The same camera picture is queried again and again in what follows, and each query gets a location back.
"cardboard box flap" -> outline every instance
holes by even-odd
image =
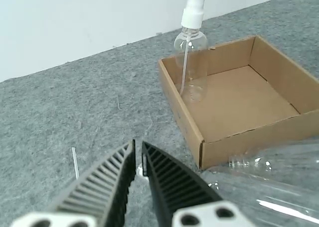
[[[200,168],[206,169],[228,161],[230,156],[247,150],[265,147],[287,140],[300,140],[319,133],[319,110],[297,115],[261,128],[230,136],[223,140],[204,143]]]
[[[205,51],[201,63],[207,62],[208,75],[247,66],[253,48],[255,37],[216,45]]]
[[[255,37],[252,36],[216,45],[208,50],[190,52],[187,64],[190,66],[206,66],[208,75],[246,66],[250,61],[254,40]],[[183,54],[177,55],[177,60],[180,62],[179,67],[177,66],[175,56],[162,59],[174,84],[181,82],[179,79],[181,79],[182,74]]]
[[[182,101],[174,83],[172,82],[162,60],[158,62],[159,77],[162,83],[163,91],[168,99],[177,125],[179,126],[182,134],[184,135],[192,155],[196,163],[200,164],[200,147],[204,142],[204,138],[201,135],[198,127],[195,124],[194,119],[191,117],[187,107]]]
[[[300,113],[319,109],[319,81],[259,36],[255,38],[250,66]]]

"spray bottle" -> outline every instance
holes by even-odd
[[[207,65],[198,61],[198,51],[208,48],[206,36],[199,31],[204,16],[204,1],[187,1],[181,21],[182,31],[174,42],[179,73],[176,88],[185,102],[202,100],[207,89]]]

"white straw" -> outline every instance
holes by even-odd
[[[72,147],[72,155],[73,155],[73,162],[74,162],[74,169],[75,169],[75,178],[79,179],[79,168],[78,168],[78,162],[76,160],[75,147]]]
[[[182,95],[184,91],[185,86],[185,76],[186,76],[186,66],[187,66],[187,55],[188,55],[188,44],[190,42],[190,35],[187,35],[186,37],[186,48],[185,48],[185,54],[184,54],[184,64],[183,64],[183,73],[182,73],[182,79],[181,79],[181,88],[179,94]]]

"white wall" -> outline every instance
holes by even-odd
[[[205,18],[267,0],[206,0]],[[0,82],[180,27],[186,0],[0,0]]]

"bottle neck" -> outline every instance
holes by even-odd
[[[186,36],[190,36],[190,37],[195,37],[198,35],[199,33],[199,29],[189,29],[189,28],[186,28],[186,27],[183,27],[181,29],[183,35],[186,37]]]

